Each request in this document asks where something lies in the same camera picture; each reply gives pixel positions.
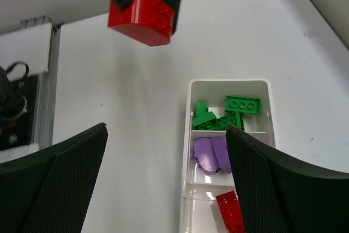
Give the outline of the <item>purple oval flower lego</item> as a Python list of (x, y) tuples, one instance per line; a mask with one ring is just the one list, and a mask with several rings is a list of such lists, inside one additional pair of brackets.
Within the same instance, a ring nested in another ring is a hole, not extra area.
[(193, 158), (205, 174), (213, 175), (219, 171), (227, 174), (232, 172), (227, 142), (221, 137), (199, 138), (194, 143)]

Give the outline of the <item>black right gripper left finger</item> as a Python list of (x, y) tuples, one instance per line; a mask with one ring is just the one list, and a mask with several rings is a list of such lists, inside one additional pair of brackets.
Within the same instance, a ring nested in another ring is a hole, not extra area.
[(108, 138), (99, 123), (1, 164), (1, 232), (81, 232)]

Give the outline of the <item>green top lego brick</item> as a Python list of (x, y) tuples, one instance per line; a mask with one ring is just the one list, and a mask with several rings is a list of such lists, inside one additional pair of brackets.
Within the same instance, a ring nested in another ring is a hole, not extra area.
[(193, 130), (215, 130), (216, 115), (209, 111), (205, 101), (198, 101), (195, 107), (195, 114), (192, 120)]

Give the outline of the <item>green lego plates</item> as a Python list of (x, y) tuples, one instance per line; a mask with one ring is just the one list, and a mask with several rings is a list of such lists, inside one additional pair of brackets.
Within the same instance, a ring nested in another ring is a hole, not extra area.
[(259, 115), (261, 100), (259, 98), (227, 95), (224, 110), (225, 112), (236, 111), (248, 115)]

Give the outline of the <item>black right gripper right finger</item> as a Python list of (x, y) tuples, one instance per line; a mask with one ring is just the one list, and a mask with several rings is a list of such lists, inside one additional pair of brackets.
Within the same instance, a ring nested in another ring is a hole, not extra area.
[(348, 232), (348, 174), (304, 162), (235, 126), (227, 150), (246, 232)]

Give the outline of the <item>green square lego brick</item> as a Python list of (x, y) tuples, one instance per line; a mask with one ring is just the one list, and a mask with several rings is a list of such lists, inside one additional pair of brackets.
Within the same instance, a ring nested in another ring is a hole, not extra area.
[(243, 123), (243, 114), (237, 111), (232, 111), (216, 119), (215, 129), (218, 131), (227, 131), (229, 126), (235, 126), (241, 130), (245, 130)]

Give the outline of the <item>red half-round lego brick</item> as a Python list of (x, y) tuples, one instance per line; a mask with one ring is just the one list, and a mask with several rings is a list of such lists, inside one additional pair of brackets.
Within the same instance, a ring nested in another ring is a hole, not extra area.
[(216, 201), (224, 221), (226, 231), (229, 233), (245, 233), (242, 212), (236, 192), (230, 191), (216, 196)]

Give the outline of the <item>red double half-round lego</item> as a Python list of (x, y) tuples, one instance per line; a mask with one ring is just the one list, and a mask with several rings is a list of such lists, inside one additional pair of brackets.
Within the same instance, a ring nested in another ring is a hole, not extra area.
[(174, 10), (162, 0), (131, 0), (121, 9), (111, 0), (108, 26), (150, 47), (170, 43)]

